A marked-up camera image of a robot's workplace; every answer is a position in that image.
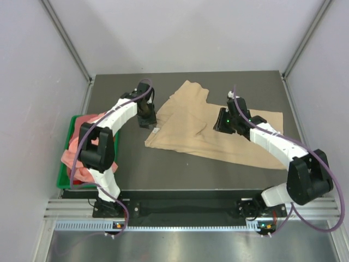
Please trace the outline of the beige t shirt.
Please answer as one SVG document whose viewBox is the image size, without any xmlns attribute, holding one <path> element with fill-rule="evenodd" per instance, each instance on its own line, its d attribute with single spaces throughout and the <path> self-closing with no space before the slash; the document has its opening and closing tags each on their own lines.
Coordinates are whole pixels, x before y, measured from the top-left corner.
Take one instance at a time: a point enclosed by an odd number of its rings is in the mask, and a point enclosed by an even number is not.
<svg viewBox="0 0 349 262">
<path fill-rule="evenodd" d="M 220 105 L 206 101 L 209 90 L 185 81 L 157 112 L 157 127 L 145 146 L 266 169 L 284 166 L 261 146 L 238 134 L 213 129 Z"/>
</svg>

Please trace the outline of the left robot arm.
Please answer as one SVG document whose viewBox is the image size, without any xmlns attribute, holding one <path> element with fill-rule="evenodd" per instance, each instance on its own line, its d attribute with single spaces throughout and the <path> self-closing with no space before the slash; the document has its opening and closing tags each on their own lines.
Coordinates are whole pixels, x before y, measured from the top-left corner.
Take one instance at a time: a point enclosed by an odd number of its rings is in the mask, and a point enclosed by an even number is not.
<svg viewBox="0 0 349 262">
<path fill-rule="evenodd" d="M 134 116 L 139 127 L 151 128 L 157 124 L 154 107 L 155 91 L 150 80 L 141 81 L 132 92 L 124 93 L 104 116 L 92 123 L 83 123 L 74 161 L 80 161 L 93 178 L 98 189 L 94 208 L 108 217 L 126 214 L 121 193 L 116 184 L 112 164 L 115 159 L 114 137 Z"/>
</svg>

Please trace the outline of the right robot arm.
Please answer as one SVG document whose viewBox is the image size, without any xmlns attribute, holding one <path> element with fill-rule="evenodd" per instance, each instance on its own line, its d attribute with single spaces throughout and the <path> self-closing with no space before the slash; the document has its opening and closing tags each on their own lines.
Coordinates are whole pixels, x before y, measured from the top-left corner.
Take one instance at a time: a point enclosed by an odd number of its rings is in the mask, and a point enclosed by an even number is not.
<svg viewBox="0 0 349 262">
<path fill-rule="evenodd" d="M 263 117 L 251 116 L 244 98 L 230 92 L 227 107 L 220 108 L 213 129 L 245 137 L 265 149 L 286 168 L 285 183 L 269 187 L 253 198 L 259 215 L 269 215 L 278 205 L 305 205 L 333 190 L 326 154 L 321 150 L 309 153 L 303 146 L 283 137 Z"/>
</svg>

